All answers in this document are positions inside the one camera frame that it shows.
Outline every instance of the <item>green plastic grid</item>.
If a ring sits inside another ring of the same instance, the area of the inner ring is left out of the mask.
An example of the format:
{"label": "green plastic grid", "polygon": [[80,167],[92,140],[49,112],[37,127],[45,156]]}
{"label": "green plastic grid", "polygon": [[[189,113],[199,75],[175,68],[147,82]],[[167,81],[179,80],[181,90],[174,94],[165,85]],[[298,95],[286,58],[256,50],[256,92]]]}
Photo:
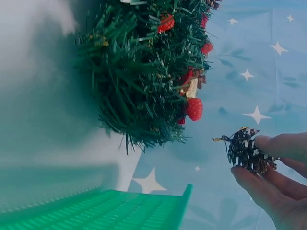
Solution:
{"label": "green plastic grid", "polygon": [[106,190],[0,230],[178,230],[192,188],[182,196]]}

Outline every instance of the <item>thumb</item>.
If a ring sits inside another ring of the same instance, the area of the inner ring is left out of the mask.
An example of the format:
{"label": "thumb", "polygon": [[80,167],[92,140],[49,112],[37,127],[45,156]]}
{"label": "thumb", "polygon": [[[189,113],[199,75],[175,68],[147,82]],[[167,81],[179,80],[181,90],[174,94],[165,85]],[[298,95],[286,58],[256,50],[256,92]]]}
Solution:
{"label": "thumb", "polygon": [[257,147],[274,157],[290,158],[307,164],[307,133],[258,136]]}
{"label": "thumb", "polygon": [[263,136],[263,135],[257,136],[255,137],[256,146],[263,152],[267,153],[271,150],[269,144],[270,139],[271,137],[268,136]]}

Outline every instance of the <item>white star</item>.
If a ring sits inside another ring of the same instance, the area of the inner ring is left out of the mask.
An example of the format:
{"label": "white star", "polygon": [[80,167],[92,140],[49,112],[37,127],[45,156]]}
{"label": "white star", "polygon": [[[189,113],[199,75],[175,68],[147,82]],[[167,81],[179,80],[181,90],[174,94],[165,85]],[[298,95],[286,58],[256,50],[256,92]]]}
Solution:
{"label": "white star", "polygon": [[288,50],[282,48],[278,42],[276,42],[276,45],[270,45],[270,47],[273,47],[279,55],[281,55],[282,52],[288,52]]}
{"label": "white star", "polygon": [[231,25],[235,24],[235,23],[238,23],[238,21],[234,18],[230,19],[230,20],[227,20],[228,22],[230,22]]}
{"label": "white star", "polygon": [[294,20],[294,18],[291,15],[289,15],[287,19],[289,19],[290,22]]}
{"label": "white star", "polygon": [[155,179],[155,168],[152,169],[150,174],[146,178],[133,178],[141,187],[142,192],[149,194],[152,191],[165,191],[166,188],[163,188]]}
{"label": "white star", "polygon": [[243,115],[251,116],[252,118],[254,118],[256,123],[257,123],[257,125],[259,125],[259,122],[260,122],[261,119],[271,119],[271,117],[269,117],[269,116],[262,115],[259,112],[258,106],[256,106],[256,109],[255,109],[255,111],[252,114],[243,114]]}
{"label": "white star", "polygon": [[249,72],[248,69],[247,69],[244,73],[241,73],[241,75],[242,75],[243,77],[245,77],[245,80],[246,80],[246,81],[248,81],[249,78],[253,78],[253,77],[254,77],[254,75],[251,75],[251,74],[250,74],[250,72]]}

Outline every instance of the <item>light blue fabric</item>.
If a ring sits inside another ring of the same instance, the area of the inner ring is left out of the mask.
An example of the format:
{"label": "light blue fabric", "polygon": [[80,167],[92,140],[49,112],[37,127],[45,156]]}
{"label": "light blue fabric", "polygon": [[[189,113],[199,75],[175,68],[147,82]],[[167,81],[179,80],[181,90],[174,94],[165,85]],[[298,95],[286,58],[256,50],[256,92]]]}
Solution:
{"label": "light blue fabric", "polygon": [[[211,138],[231,135],[242,126],[270,136],[307,131],[306,7],[302,0],[224,0],[208,22],[214,45],[208,60],[213,63],[208,84],[198,93],[203,118],[186,123],[193,139],[186,145],[149,149],[134,174],[146,178],[155,168],[156,181],[167,190],[154,194],[179,195],[186,184],[194,184],[183,230],[275,229],[236,183],[224,144]],[[232,18],[238,22],[231,25]],[[287,50],[281,55],[272,47],[277,42]],[[247,69],[254,77],[246,81],[241,73]],[[253,113],[256,106],[267,117],[259,124],[243,115]],[[306,183],[280,162],[278,170]],[[130,191],[142,191],[137,181],[132,180]]]}

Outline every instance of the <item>red berry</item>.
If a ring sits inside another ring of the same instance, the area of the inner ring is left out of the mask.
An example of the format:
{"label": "red berry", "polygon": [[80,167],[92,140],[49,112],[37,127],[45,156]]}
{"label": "red berry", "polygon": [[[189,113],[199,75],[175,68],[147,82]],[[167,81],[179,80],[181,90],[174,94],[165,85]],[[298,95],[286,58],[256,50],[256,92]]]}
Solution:
{"label": "red berry", "polygon": [[175,20],[172,15],[168,14],[167,17],[163,17],[161,20],[161,25],[158,26],[158,33],[163,33],[170,30],[175,25]]}
{"label": "red berry", "polygon": [[184,83],[182,85],[188,84],[188,82],[192,79],[192,77],[193,77],[193,71],[188,70],[187,73],[182,77],[182,79],[184,80]]}
{"label": "red berry", "polygon": [[201,119],[203,111],[202,101],[199,98],[189,98],[187,115],[192,121],[198,121]]}
{"label": "red berry", "polygon": [[202,48],[201,48],[201,52],[205,55],[208,55],[209,52],[211,52],[213,50],[213,45],[211,43],[209,44],[205,44]]}
{"label": "red berry", "polygon": [[207,22],[208,22],[209,18],[206,14],[202,15],[202,21],[201,21],[201,26],[203,28],[206,28]]}
{"label": "red berry", "polygon": [[180,125],[184,125],[184,124],[186,123],[186,118],[183,117],[183,118],[179,119],[179,120],[177,121],[177,123],[180,124]]}

